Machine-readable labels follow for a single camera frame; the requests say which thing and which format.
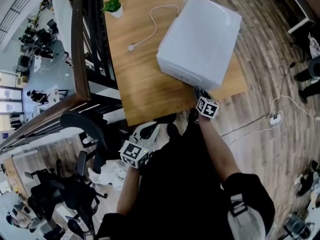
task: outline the extension cord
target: extension cord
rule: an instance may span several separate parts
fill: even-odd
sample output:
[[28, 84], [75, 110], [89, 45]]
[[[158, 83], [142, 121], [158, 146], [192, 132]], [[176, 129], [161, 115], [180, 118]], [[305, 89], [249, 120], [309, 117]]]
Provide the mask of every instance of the extension cord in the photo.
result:
[[278, 124], [279, 122], [281, 122], [281, 119], [282, 119], [282, 114], [280, 112], [278, 112], [278, 115], [275, 115], [275, 116], [272, 116], [270, 119], [269, 119], [269, 123], [270, 125], [276, 125]]

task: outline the black shirt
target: black shirt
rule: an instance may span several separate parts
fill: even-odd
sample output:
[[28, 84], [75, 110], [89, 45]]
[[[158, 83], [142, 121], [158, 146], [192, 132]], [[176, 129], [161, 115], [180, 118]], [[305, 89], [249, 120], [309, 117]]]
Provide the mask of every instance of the black shirt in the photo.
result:
[[270, 231], [275, 207], [258, 176], [235, 173], [222, 190], [196, 124], [156, 151], [141, 175], [135, 209], [128, 216], [106, 214], [95, 240], [233, 239], [227, 213], [230, 197], [240, 193]]

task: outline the balcony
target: balcony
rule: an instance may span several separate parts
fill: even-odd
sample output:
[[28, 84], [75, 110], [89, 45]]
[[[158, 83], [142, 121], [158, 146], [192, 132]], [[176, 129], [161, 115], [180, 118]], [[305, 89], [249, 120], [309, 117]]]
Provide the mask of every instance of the balcony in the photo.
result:
[[0, 144], [0, 154], [62, 130], [66, 110], [107, 114], [122, 108], [120, 99], [97, 94], [93, 86], [117, 90], [109, 51], [103, 0], [69, 0], [72, 4], [71, 59], [74, 92], [28, 121]]

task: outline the table leg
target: table leg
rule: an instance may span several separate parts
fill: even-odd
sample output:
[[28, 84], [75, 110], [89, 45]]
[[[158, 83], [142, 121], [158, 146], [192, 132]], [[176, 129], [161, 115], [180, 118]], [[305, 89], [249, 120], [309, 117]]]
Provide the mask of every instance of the table leg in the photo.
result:
[[293, 28], [290, 28], [288, 30], [288, 33], [291, 34], [293, 31], [296, 31], [298, 28], [302, 27], [304, 24], [306, 24], [309, 21], [308, 18], [304, 18], [302, 21], [300, 21], [297, 25], [295, 25]]

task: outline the charger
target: charger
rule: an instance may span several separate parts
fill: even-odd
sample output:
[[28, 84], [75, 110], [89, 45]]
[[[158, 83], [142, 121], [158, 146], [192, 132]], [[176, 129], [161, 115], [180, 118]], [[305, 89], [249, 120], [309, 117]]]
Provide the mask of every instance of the charger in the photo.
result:
[[153, 8], [153, 9], [150, 11], [150, 13], [149, 13], [149, 16], [150, 16], [150, 18], [151, 18], [151, 20], [152, 20], [152, 22], [153, 22], [153, 24], [154, 24], [154, 31], [153, 31], [153, 33], [152, 33], [149, 37], [147, 37], [146, 39], [144, 39], [144, 40], [142, 40], [142, 41], [140, 41], [140, 42], [130, 44], [130, 45], [127, 47], [127, 49], [128, 49], [129, 52], [132, 52], [137, 45], [142, 44], [143, 42], [149, 40], [150, 38], [152, 38], [152, 37], [154, 36], [154, 34], [157, 32], [158, 26], [157, 26], [154, 18], [152, 17], [152, 12], [153, 12], [154, 10], [156, 10], [156, 9], [166, 8], [166, 7], [176, 7], [176, 10], [177, 10], [176, 13], [177, 13], [177, 15], [179, 15], [179, 7], [178, 7], [176, 4], [162, 5], [162, 6], [158, 6], [158, 7]]

